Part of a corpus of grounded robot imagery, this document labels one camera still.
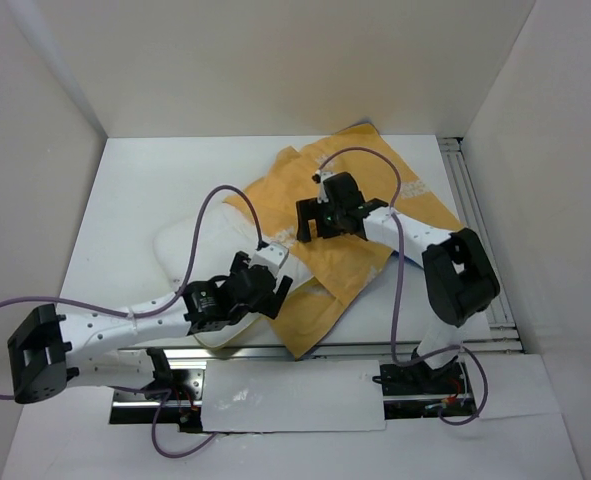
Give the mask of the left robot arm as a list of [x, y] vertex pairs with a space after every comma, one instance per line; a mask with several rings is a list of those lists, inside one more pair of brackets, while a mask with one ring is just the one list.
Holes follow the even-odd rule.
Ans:
[[189, 283], [170, 307], [148, 315], [143, 304], [112, 316], [59, 314], [54, 304], [35, 307], [7, 342], [13, 397], [44, 401], [73, 386], [124, 386], [151, 399], [171, 390], [173, 376], [159, 350], [129, 354], [136, 344], [217, 332], [248, 314], [275, 318], [293, 283], [280, 273], [288, 252], [265, 245], [252, 256], [236, 253], [227, 275]]

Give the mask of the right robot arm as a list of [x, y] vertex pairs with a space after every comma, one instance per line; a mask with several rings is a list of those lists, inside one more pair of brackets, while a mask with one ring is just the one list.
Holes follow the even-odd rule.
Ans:
[[460, 330], [500, 293], [497, 276], [477, 233], [451, 231], [400, 213], [381, 199], [366, 200], [347, 172], [317, 172], [318, 194], [296, 202], [297, 239], [353, 235], [395, 250], [424, 272], [429, 305], [436, 316], [411, 359], [398, 362], [398, 378], [423, 392], [435, 391], [456, 362]]

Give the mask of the white pillow yellow edge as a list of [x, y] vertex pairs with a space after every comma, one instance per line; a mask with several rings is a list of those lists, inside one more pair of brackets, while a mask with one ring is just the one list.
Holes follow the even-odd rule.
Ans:
[[[196, 217], [183, 219], [162, 229], [153, 241], [156, 260], [174, 286], [179, 286], [185, 276], [192, 252], [195, 225]], [[262, 233], [268, 243], [276, 241], [289, 249], [296, 243], [296, 225], [278, 230], [276, 236], [266, 236], [267, 227], [262, 226]], [[257, 235], [252, 220], [248, 220], [239, 210], [226, 203], [208, 209], [201, 223], [190, 281], [203, 281], [216, 275], [228, 274], [238, 251], [252, 256], [256, 247]], [[280, 270], [280, 280], [283, 274], [293, 279], [289, 295], [313, 277], [294, 254], [289, 254]], [[248, 314], [237, 325], [216, 332], [197, 334], [194, 338], [206, 348], [223, 347], [258, 319], [259, 314]]]

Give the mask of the Mickey Mouse pillowcase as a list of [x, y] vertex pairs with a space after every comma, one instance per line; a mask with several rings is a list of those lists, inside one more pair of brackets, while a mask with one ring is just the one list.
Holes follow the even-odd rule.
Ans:
[[383, 270], [391, 249], [353, 235], [296, 239], [296, 203], [316, 196], [318, 168], [347, 171], [367, 199], [394, 201], [403, 214], [437, 228], [457, 231], [457, 217], [430, 191], [374, 126], [360, 124], [296, 150], [281, 150], [267, 174], [248, 185], [245, 199], [226, 201], [247, 218], [257, 216], [270, 241], [288, 247], [306, 268], [270, 325], [296, 358], [320, 342], [358, 294]]

